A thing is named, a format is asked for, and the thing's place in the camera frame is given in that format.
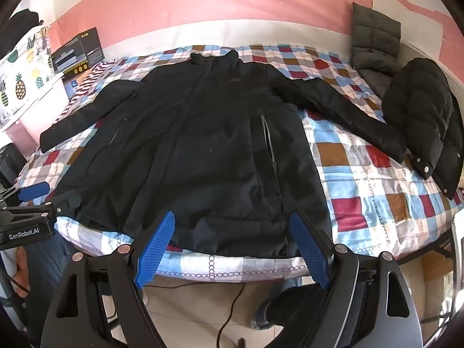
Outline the black puffer jacket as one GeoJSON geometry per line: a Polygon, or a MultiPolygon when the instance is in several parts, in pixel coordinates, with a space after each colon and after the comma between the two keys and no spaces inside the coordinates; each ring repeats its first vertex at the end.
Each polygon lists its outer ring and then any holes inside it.
{"type": "Polygon", "coordinates": [[[382,98],[386,123],[405,137],[411,165],[452,199],[463,170],[463,119],[441,68],[417,57],[392,78],[382,98]]]}

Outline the dark shoe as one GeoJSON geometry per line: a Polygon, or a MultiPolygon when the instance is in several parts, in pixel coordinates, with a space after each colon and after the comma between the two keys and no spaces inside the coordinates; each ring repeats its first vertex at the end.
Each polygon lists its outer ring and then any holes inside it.
{"type": "Polygon", "coordinates": [[[318,317],[325,295],[319,284],[303,285],[301,277],[278,281],[252,317],[251,327],[257,331],[273,326],[310,327],[318,317]]]}

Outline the black printed cardboard box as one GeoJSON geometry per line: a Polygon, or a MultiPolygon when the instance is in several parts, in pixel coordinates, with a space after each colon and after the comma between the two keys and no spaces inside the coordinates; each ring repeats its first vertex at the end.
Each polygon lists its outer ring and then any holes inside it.
{"type": "Polygon", "coordinates": [[[67,81],[105,60],[96,28],[77,34],[51,55],[53,69],[67,81]]]}

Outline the pineapple print cloth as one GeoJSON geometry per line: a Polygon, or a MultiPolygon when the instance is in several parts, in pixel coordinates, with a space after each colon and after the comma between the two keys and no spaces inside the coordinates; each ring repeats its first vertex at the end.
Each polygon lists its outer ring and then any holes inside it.
{"type": "Polygon", "coordinates": [[[1,126],[55,76],[51,58],[49,26],[32,28],[1,59],[1,126]]]}

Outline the blue orange box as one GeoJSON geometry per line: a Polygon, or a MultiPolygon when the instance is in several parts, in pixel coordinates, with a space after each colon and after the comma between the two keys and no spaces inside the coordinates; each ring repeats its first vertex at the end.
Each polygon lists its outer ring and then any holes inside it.
{"type": "Polygon", "coordinates": [[[87,69],[85,72],[76,75],[72,79],[69,79],[68,81],[64,82],[64,89],[66,91],[66,94],[68,96],[68,99],[71,100],[77,89],[80,87],[82,84],[83,80],[91,73],[90,69],[87,69]]]}

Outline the large black jacket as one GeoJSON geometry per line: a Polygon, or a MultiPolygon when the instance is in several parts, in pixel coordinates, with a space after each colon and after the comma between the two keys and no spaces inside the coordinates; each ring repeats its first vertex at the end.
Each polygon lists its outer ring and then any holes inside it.
{"type": "Polygon", "coordinates": [[[325,193],[299,110],[313,111],[398,162],[405,140],[326,81],[290,79],[234,50],[116,80],[40,137],[43,152],[90,126],[97,131],[56,194],[76,191],[68,216],[137,236],[162,210],[172,243],[209,255],[292,258],[289,216],[306,212],[330,231],[325,193]]]}

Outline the grey quilted puffer garment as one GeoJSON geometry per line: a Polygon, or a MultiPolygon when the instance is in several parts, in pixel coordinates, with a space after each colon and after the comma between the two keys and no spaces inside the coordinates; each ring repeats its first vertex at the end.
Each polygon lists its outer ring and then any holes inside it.
{"type": "Polygon", "coordinates": [[[352,4],[350,64],[378,97],[400,70],[401,23],[357,3],[352,4]]]}

